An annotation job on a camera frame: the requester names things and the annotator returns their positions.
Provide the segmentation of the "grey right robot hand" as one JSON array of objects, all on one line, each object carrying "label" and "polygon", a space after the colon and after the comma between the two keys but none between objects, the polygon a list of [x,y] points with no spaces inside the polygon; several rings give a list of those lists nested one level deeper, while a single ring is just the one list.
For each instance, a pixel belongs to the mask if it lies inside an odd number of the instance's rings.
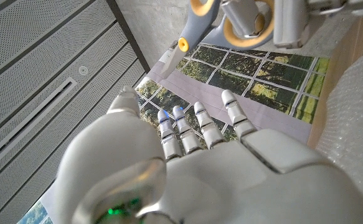
[{"label": "grey right robot hand", "polygon": [[363,15],[363,1],[279,0],[222,1],[226,42],[236,49],[254,49],[269,40],[278,48],[298,49],[322,25],[325,17],[339,12]]}]

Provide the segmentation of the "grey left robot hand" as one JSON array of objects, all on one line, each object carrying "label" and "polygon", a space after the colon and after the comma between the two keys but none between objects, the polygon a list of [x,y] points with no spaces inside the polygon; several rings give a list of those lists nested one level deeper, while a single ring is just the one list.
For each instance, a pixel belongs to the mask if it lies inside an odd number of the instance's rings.
[{"label": "grey left robot hand", "polygon": [[183,110],[140,117],[125,86],[68,145],[55,180],[59,223],[363,223],[363,193],[320,153],[256,129],[229,90],[227,141],[204,105],[197,139]]}]

